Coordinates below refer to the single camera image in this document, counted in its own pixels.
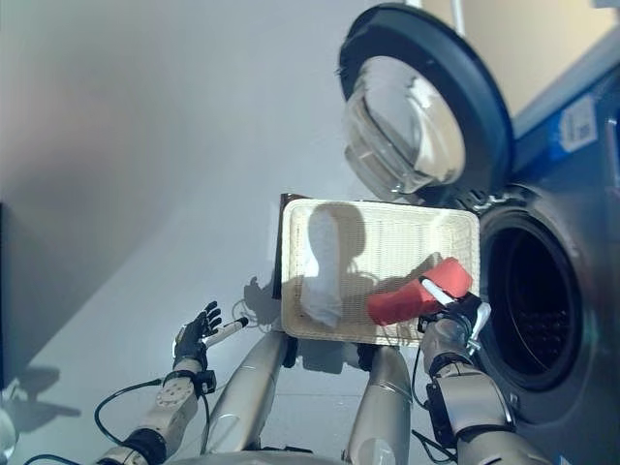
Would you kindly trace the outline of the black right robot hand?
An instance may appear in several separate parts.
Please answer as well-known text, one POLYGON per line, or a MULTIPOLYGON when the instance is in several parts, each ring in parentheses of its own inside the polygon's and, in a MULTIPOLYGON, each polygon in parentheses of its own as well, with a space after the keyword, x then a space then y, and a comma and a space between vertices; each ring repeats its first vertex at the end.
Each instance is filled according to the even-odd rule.
POLYGON ((453 320, 464 328, 465 347, 469 355, 477 352, 481 348, 479 341, 481 331, 491 314, 490 304, 472 293, 453 297, 427 276, 422 276, 418 280, 439 304, 436 311, 424 314, 418 319, 418 330, 425 332, 431 323, 437 323, 442 319, 453 320))

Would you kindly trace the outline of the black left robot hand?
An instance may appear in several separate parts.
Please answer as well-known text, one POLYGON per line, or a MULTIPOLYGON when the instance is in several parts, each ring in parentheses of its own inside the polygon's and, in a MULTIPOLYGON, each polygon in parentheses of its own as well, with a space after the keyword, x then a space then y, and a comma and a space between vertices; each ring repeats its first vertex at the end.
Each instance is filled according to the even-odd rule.
POLYGON ((222 324, 222 311, 217 301, 209 302, 190 323, 184 325, 173 342, 174 371, 205 371, 207 350, 247 327, 249 319, 241 317, 222 324))

